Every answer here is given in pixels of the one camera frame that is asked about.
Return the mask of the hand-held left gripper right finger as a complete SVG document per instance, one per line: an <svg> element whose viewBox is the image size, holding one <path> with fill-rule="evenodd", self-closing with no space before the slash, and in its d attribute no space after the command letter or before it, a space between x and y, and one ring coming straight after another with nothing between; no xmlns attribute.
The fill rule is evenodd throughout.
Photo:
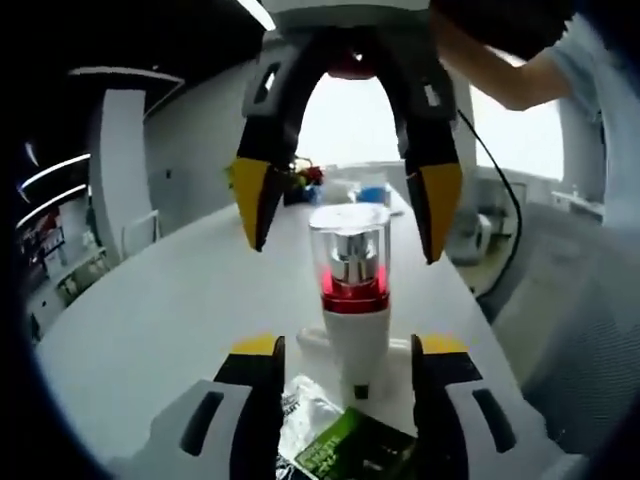
<svg viewBox="0 0 640 480"><path fill-rule="evenodd" d="M466 349L411 336L419 479L562 479L568 455L519 390L486 377Z"/></svg>

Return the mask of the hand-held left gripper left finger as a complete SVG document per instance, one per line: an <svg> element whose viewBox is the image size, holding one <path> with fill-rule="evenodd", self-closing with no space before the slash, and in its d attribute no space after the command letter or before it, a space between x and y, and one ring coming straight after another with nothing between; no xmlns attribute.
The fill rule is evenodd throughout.
<svg viewBox="0 0 640 480"><path fill-rule="evenodd" d="M213 379L196 382L152 420L145 445L119 461L117 477L273 479L285 359L282 336L235 344Z"/></svg>

